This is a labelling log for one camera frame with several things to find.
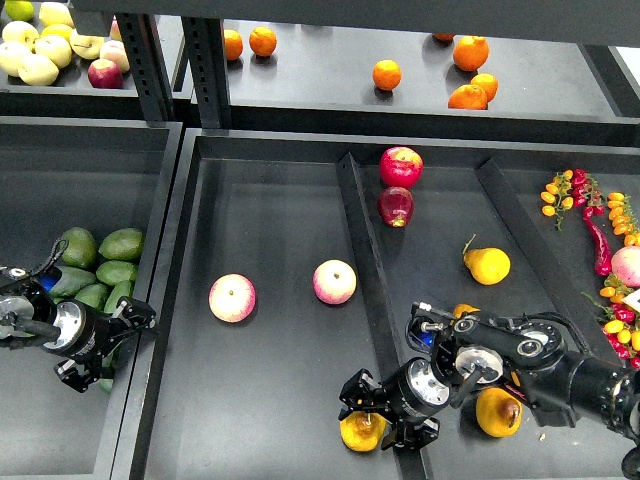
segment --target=orange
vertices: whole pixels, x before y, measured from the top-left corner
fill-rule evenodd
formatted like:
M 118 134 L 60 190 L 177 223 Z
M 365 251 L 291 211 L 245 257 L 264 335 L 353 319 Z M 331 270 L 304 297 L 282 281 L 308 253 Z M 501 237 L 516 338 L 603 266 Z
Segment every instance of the orange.
M 498 79 L 488 73 L 480 73 L 471 79 L 471 85 L 478 85 L 487 94 L 487 102 L 493 100 L 498 91 Z
M 452 42 L 453 37 L 456 36 L 455 33 L 434 33 L 433 36 L 436 40 L 440 40 L 441 42 Z
M 249 46 L 259 57 L 271 56 L 277 44 L 276 34 L 267 27 L 256 27 L 249 35 Z
M 463 85 L 449 97 L 449 108 L 486 110 L 487 94 L 477 85 Z
M 484 37 L 465 35 L 453 49 L 453 62 L 460 70 L 473 72 L 489 58 L 489 44 Z
M 242 37 L 235 30 L 224 31 L 224 50 L 230 62 L 240 58 L 242 54 Z
M 398 86 L 402 79 L 402 70 L 393 60 L 380 60 L 373 67 L 373 83 L 380 90 L 391 91 Z

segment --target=apple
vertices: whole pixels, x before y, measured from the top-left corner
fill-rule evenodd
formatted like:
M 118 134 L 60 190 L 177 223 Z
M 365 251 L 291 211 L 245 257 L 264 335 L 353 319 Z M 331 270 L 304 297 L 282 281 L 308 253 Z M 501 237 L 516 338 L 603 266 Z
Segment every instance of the apple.
M 32 53 L 24 43 L 5 42 L 0 45 L 0 68 L 12 77 L 19 77 L 18 67 L 26 55 Z
M 114 15 L 113 21 L 111 22 L 111 30 L 109 31 L 109 36 L 114 40 L 122 41 L 122 34 L 120 33 L 120 25 L 118 25 L 118 21 Z
M 104 45 L 104 38 L 80 35 L 74 28 L 69 37 L 69 43 L 78 56 L 85 60 L 95 60 L 100 57 L 100 49 Z
M 44 55 L 34 53 L 22 57 L 18 75 L 24 83 L 34 86 L 51 85 L 58 78 L 58 67 Z
M 403 187 L 389 187 L 378 197 L 378 213 L 387 225 L 404 227 L 413 215 L 413 196 Z
M 100 58 L 111 60 L 120 68 L 122 73 L 129 71 L 129 60 L 127 52 L 124 50 L 124 44 L 118 40 L 109 40 L 102 45 L 100 49 Z
M 2 29 L 2 40 L 5 42 L 20 42 L 33 52 L 34 42 L 40 37 L 36 28 L 27 22 L 9 22 Z
M 69 8 L 64 3 L 42 2 L 38 18 L 45 27 L 62 24 L 73 28 L 73 19 Z
M 106 58 L 91 62 L 87 73 L 93 88 L 122 88 L 124 85 L 120 67 Z
M 313 290 L 324 303 L 339 305 L 355 292 L 356 274 L 342 260 L 327 260 L 313 274 Z
M 408 147 L 389 148 L 380 159 L 380 178 L 387 187 L 411 188 L 423 169 L 420 155 Z
M 58 68 L 64 68 L 71 63 L 71 47 L 69 42 L 60 35 L 47 35 L 36 40 L 36 53 L 44 55 Z
M 209 291 L 209 308 L 224 322 L 247 318 L 256 305 L 256 290 L 248 278 L 237 273 L 220 277 Z

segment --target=avocado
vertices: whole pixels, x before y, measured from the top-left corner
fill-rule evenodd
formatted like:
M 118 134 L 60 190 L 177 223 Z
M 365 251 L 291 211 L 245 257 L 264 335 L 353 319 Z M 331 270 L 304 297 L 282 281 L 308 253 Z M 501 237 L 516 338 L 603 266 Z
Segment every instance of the avocado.
M 58 269 L 62 272 L 62 277 L 49 291 L 52 297 L 73 297 L 87 285 L 96 283 L 96 276 L 86 270 L 65 266 Z
M 93 285 L 84 287 L 74 298 L 90 307 L 102 311 L 108 297 L 109 288 L 101 283 L 94 283 Z
M 104 309 L 102 311 L 104 313 L 115 312 L 120 297 L 130 297 L 131 295 L 133 295 L 133 282 L 124 281 L 118 283 L 115 287 L 113 287 L 111 295 L 109 295 L 107 303 L 104 304 Z
M 120 282 L 135 282 L 138 266 L 121 260 L 109 260 L 98 267 L 96 276 L 105 285 L 115 287 Z
M 135 262 L 142 255 L 144 234 L 137 228 L 123 228 L 110 233 L 98 252 L 107 260 Z
M 69 241 L 62 254 L 62 260 L 70 267 L 90 268 L 96 261 L 98 245 L 91 232 L 81 227 L 74 227 L 62 234 Z

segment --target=tray divider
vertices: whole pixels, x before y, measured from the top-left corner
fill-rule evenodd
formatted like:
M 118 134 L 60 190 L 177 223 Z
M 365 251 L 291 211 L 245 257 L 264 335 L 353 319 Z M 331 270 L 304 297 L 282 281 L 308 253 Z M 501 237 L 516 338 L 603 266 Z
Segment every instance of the tray divider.
M 347 216 L 349 236 L 358 271 L 358 281 L 364 297 L 365 310 L 371 339 L 378 362 L 381 379 L 388 378 L 401 365 L 401 353 L 396 342 L 398 337 L 392 325 L 393 310 L 387 286 L 387 278 L 382 265 L 380 249 L 376 240 L 369 210 L 365 201 L 364 187 L 358 164 L 351 153 L 347 153 L 337 164 L 338 183 Z M 395 450 L 402 477 L 409 480 L 426 480 L 433 476 L 428 465 L 427 454 L 419 451 L 407 451 L 398 454 Z
M 476 175 L 558 312 L 569 319 L 592 318 L 593 313 L 562 266 L 561 259 L 531 221 L 496 161 L 488 160 L 476 170 Z M 595 321 L 582 322 L 580 327 L 578 334 L 591 348 L 591 352 L 586 353 L 620 363 Z

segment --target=robotic arm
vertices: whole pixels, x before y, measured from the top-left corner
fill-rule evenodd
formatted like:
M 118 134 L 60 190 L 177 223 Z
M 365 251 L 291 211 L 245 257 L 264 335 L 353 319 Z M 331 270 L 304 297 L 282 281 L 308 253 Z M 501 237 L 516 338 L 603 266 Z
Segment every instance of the robotic arm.
M 102 359 L 124 339 L 153 328 L 155 312 L 130 297 L 120 298 L 113 315 L 77 300 L 56 305 L 48 291 L 61 277 L 54 263 L 66 247 L 66 240 L 56 241 L 47 260 L 30 272 L 0 266 L 0 348 L 40 347 L 65 358 L 54 367 L 56 375 L 85 392 L 100 378 L 111 378 Z
M 540 426 L 575 427 L 585 416 L 640 445 L 640 372 L 594 357 L 561 315 L 473 312 L 458 319 L 424 303 L 415 303 L 411 313 L 406 339 L 425 357 L 412 358 L 381 383 L 360 370 L 340 393 L 340 420 L 365 411 L 391 424 L 383 450 L 417 450 L 435 441 L 440 424 L 433 416 L 447 406 L 459 408 L 469 393 L 489 384 L 518 398 Z M 579 351 L 567 348 L 558 325 Z M 622 470 L 640 479 L 638 447 Z

